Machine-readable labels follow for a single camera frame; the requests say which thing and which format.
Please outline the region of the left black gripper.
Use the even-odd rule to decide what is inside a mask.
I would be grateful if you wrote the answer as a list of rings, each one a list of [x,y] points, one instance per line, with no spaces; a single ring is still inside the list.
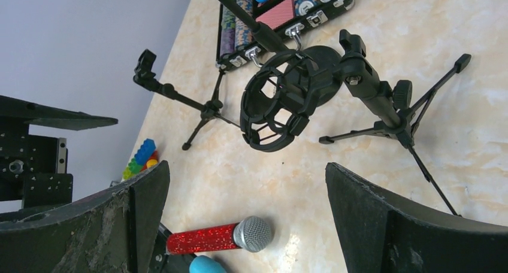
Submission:
[[[32,125],[82,131],[117,122],[112,117],[1,96],[1,201],[20,200],[23,209],[72,201],[66,138],[30,134]]]

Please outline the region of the black tripod mic stand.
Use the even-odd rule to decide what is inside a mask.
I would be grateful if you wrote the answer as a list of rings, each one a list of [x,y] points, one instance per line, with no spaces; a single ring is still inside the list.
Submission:
[[[214,86],[214,91],[211,99],[206,103],[199,103],[187,96],[180,94],[174,86],[170,83],[162,84],[156,79],[156,74],[152,71],[153,64],[156,60],[156,55],[149,49],[145,49],[138,58],[137,66],[134,69],[133,81],[144,89],[162,95],[168,99],[180,102],[200,112],[201,120],[193,130],[189,139],[182,145],[182,150],[186,151],[191,148],[192,141],[197,136],[198,132],[211,120],[219,119],[227,124],[239,127],[240,125],[224,117],[220,110],[223,108],[223,103],[219,99],[220,85],[225,75],[225,71],[220,70],[217,82]]]

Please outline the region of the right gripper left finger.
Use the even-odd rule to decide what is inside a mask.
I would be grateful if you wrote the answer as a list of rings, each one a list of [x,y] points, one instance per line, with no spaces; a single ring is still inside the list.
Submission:
[[[1,271],[147,272],[169,186],[163,160],[70,204],[1,214]]]

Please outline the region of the black round base mic stand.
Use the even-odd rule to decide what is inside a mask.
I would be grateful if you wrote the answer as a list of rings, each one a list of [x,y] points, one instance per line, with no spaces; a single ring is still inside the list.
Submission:
[[[279,36],[274,30],[269,28],[267,25],[261,22],[257,22],[253,17],[250,17],[241,7],[236,3],[236,0],[218,0],[222,6],[226,6],[232,13],[241,19],[252,31],[253,41],[247,45],[247,48],[251,48],[253,44],[257,47],[261,47],[265,51],[278,53],[286,51],[288,47],[284,44],[283,38]],[[231,62],[237,56],[246,57],[242,50],[235,50],[235,52],[224,55],[223,58],[219,57],[219,46],[220,43],[220,21],[219,21],[219,37],[217,42],[217,63],[221,69],[226,68],[227,62]]]

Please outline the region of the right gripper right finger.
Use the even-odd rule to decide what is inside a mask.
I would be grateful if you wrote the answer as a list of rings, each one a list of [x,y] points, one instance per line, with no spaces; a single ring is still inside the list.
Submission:
[[[507,271],[507,227],[424,206],[337,163],[325,180],[349,272]]]

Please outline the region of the red glitter microphone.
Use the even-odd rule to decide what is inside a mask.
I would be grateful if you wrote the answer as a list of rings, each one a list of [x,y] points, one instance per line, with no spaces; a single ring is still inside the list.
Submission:
[[[190,254],[243,249],[257,253],[273,240],[271,225],[257,216],[238,223],[174,233],[166,241],[170,254]]]

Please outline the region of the light blue microphone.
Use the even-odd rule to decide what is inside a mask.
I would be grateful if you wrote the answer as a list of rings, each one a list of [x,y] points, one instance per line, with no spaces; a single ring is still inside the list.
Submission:
[[[208,256],[197,256],[189,265],[189,273],[226,273],[226,269]]]

